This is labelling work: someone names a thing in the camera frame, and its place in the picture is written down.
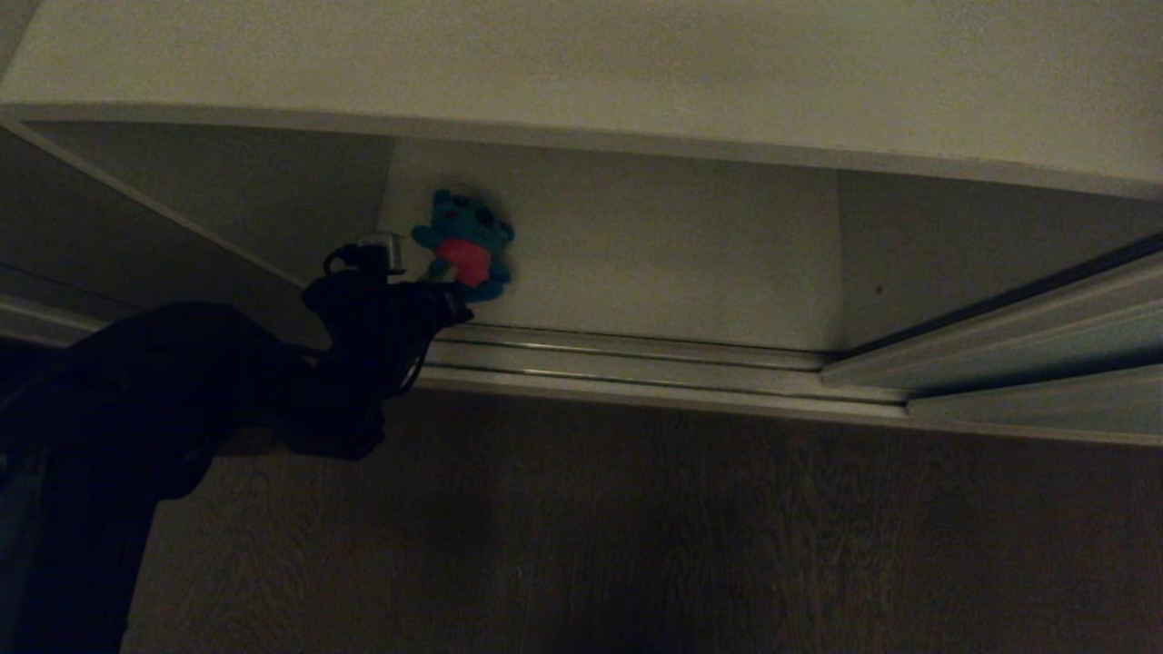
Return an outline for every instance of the wood grain surface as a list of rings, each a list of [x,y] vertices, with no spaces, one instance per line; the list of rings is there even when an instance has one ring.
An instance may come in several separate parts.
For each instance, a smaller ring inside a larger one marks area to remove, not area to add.
[[[1146,652],[1163,452],[415,392],[219,460],[126,652]]]

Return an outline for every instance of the stuffed animal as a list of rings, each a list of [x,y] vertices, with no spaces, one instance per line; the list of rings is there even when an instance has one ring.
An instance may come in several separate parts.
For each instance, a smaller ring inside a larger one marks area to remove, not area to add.
[[[513,228],[483,201],[454,196],[445,189],[433,196],[431,227],[412,229],[412,239],[436,255],[428,277],[441,279],[455,273],[470,303],[498,298],[505,290],[511,276],[498,257],[513,236]]]

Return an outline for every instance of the white wall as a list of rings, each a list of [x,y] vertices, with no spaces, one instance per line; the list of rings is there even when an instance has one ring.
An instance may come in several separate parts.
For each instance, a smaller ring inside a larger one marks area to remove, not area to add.
[[[1153,0],[44,0],[0,102],[656,147],[645,135],[1160,198],[1161,34]]]
[[[449,183],[516,229],[485,324],[805,350],[841,343],[835,172],[400,140],[383,225],[427,223]],[[413,271],[431,254],[412,246]]]
[[[856,347],[1163,233],[1163,204],[842,172],[844,341]]]

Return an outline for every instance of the white cabinet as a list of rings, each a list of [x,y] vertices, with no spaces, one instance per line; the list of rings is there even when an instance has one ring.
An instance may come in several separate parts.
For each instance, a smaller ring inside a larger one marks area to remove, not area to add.
[[[937,392],[1156,363],[1156,283],[1092,291],[1155,270],[1161,16],[42,0],[0,78],[6,138],[131,208],[21,190],[3,228],[40,244],[8,232],[0,264],[133,310],[230,301],[317,342],[297,298],[317,261],[463,186],[515,226],[515,279],[426,383],[904,419]],[[86,235],[84,265],[62,232]]]

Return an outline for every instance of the blue plush toy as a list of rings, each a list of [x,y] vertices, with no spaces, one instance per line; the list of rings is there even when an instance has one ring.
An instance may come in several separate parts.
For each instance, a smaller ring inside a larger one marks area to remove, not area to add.
[[[436,255],[428,277],[443,278],[455,270],[470,303],[500,297],[511,279],[498,261],[513,241],[513,228],[501,222],[480,200],[454,196],[445,189],[433,196],[431,227],[412,229],[412,237]]]

